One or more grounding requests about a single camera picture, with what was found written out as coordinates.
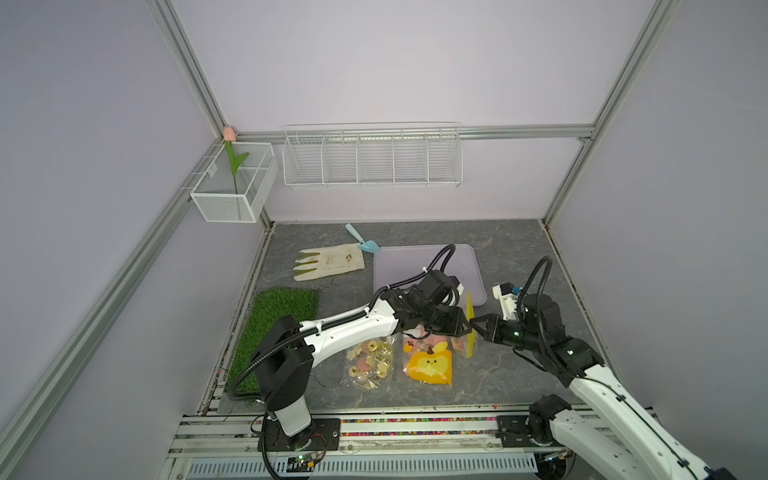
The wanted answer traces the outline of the clear ziploc bag of cookies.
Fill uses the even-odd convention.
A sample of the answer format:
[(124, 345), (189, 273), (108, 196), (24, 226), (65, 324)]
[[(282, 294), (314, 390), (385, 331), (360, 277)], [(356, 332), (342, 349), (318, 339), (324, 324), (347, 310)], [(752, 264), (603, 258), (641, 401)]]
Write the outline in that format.
[(464, 359), (472, 359), (478, 348), (478, 332), (472, 327), (471, 321), (475, 318), (474, 303), (472, 295), (466, 291), (460, 300), (460, 306), (466, 317), (466, 322), (462, 327), (463, 335), (451, 337), (450, 345), (452, 350)]

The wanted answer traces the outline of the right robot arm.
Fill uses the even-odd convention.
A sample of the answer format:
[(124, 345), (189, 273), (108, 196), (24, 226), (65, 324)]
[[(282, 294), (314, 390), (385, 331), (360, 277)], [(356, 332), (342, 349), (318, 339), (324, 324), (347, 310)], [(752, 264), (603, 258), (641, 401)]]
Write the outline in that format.
[(541, 258), (525, 284), (493, 288), (501, 314), (471, 320), (487, 342), (509, 346), (538, 370), (550, 373), (585, 402), (613, 432), (609, 439), (567, 401), (547, 395), (529, 407), (527, 433), (537, 445), (559, 444), (607, 479), (731, 479), (686, 448), (621, 385), (586, 341), (565, 332), (559, 305), (544, 288), (553, 266)]

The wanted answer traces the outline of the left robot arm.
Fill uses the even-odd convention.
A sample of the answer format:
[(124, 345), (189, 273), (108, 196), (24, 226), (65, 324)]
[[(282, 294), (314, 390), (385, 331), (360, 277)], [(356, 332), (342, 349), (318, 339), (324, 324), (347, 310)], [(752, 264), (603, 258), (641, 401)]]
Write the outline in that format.
[(315, 433), (306, 403), (307, 384), (314, 367), (367, 340), (392, 334), (461, 337), (470, 332), (459, 306), (463, 286), (445, 269), (456, 251), (442, 247), (417, 275), (375, 291), (361, 307), (322, 319), (275, 321), (244, 370), (226, 386), (234, 400), (257, 399), (267, 420), (276, 422), (291, 440)]

